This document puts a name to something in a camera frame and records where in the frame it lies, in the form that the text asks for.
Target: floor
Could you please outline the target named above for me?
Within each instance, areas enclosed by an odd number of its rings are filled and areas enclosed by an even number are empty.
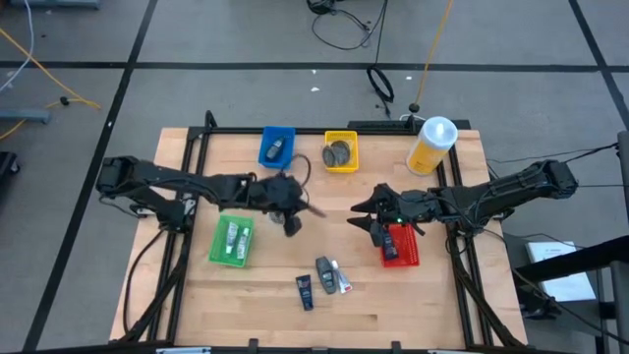
[[[341,6],[374,23],[381,4]],[[426,60],[445,4],[389,3],[379,62],[395,88],[394,119],[416,94],[421,72],[410,64]],[[454,0],[421,114],[469,119],[496,159],[615,142],[629,124],[627,15],[624,0]],[[102,109],[57,107],[48,125],[25,124],[0,143],[23,167],[0,206],[0,352],[25,344],[60,250],[71,254],[36,347],[108,338],[136,226],[90,193],[95,156],[152,158],[161,128],[199,125],[206,109],[220,126],[386,119],[364,71],[379,30],[370,46],[341,51],[313,36],[313,18],[292,0],[103,0],[98,11],[33,11],[35,57]],[[23,45],[27,23],[24,9],[0,14],[0,27]],[[362,38],[339,17],[322,19],[320,31],[342,45]],[[23,59],[0,39],[0,77]],[[41,107],[64,94],[39,70],[25,69],[0,95],[0,108]],[[0,132],[11,126],[0,123]],[[499,174],[525,166],[494,164]],[[620,182],[612,151],[571,167],[583,184]],[[504,229],[588,246],[628,227],[620,190],[584,188],[566,201],[522,206]],[[527,322],[527,332],[539,348],[594,350],[590,335],[561,322]]]

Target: small bottle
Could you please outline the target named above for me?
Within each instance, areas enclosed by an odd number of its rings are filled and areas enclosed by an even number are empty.
[[[459,131],[444,117],[428,118],[406,158],[406,166],[417,175],[430,174],[456,143]]]

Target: blue box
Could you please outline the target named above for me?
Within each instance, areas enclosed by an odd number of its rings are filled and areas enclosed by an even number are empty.
[[[280,152],[279,157],[273,161],[266,159],[266,151],[275,143],[275,141],[281,137],[286,138],[284,140],[284,148]],[[295,146],[295,128],[292,127],[264,127],[262,131],[262,143],[259,147],[259,156],[257,162],[264,167],[281,169],[282,166],[286,166],[285,169],[291,168],[291,159],[293,158],[293,147]]]

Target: wooden table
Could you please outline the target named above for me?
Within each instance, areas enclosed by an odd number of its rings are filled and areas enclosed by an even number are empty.
[[[162,130],[154,162],[179,168],[186,134],[187,129]],[[212,134],[204,175],[249,171],[258,177],[274,174],[276,171],[257,164],[260,139],[260,135]],[[299,135],[295,152],[307,155],[313,163],[311,181],[306,186],[311,203],[323,209],[327,218],[302,212],[303,229],[287,238],[281,225],[273,224],[261,213],[226,210],[255,219],[246,268],[207,260],[219,213],[216,206],[202,201],[176,344],[246,346],[250,338],[258,338],[260,346],[273,347],[390,348],[391,341],[399,340],[407,349],[464,348],[451,259],[444,249],[445,227],[440,223],[423,226],[427,235],[418,235],[419,267],[389,269],[380,265],[379,249],[372,245],[369,234],[346,222],[348,217],[361,216],[349,211],[350,206],[365,201],[377,183],[386,182],[400,192],[437,186],[435,174],[417,177],[407,170],[404,160],[413,140],[406,136],[359,136],[359,171],[330,174],[320,156],[323,136]],[[479,132],[460,131],[456,147],[463,183],[485,182],[488,176]],[[291,172],[301,180],[305,170],[306,164],[296,160]],[[156,226],[154,218],[140,221],[130,264],[154,236]],[[500,232],[497,223],[488,228]],[[162,237],[144,255],[134,275],[131,323],[154,295],[164,240]],[[513,334],[526,342],[504,244],[495,236],[482,234],[476,238],[476,247],[487,301]],[[324,293],[315,270],[315,259],[320,256],[338,261],[353,291],[344,295]],[[303,310],[295,284],[295,277],[303,274],[313,278],[311,312]],[[123,335],[122,299],[123,293],[111,338]],[[468,302],[475,339],[481,343],[476,306],[471,299]],[[164,309],[169,310],[170,302],[166,304]],[[158,337],[164,337],[169,313],[164,314]]]

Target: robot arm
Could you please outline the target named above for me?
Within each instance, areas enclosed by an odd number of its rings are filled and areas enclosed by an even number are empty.
[[[155,212],[160,227],[168,231],[182,232],[190,227],[190,206],[185,200],[166,200],[149,187],[199,194],[220,210],[244,208],[281,213],[285,219],[286,236],[293,236],[301,228],[301,221],[296,216],[299,211],[309,209],[323,216],[302,201],[302,187],[295,178],[281,172],[257,180],[254,173],[199,176],[131,156],[103,160],[96,182],[101,198],[129,198],[135,203],[132,210],[145,208]]]
[[[426,192],[413,190],[398,194],[388,185],[379,184],[367,201],[352,206],[352,211],[367,215],[347,221],[370,232],[373,245],[384,247],[385,255],[393,259],[397,253],[388,235],[389,224],[410,223],[424,235],[417,224],[436,220],[458,223],[461,232],[476,233],[494,215],[509,214],[514,207],[536,198],[569,198],[577,187],[568,165],[556,160],[535,162],[520,172],[472,187],[430,188]]]

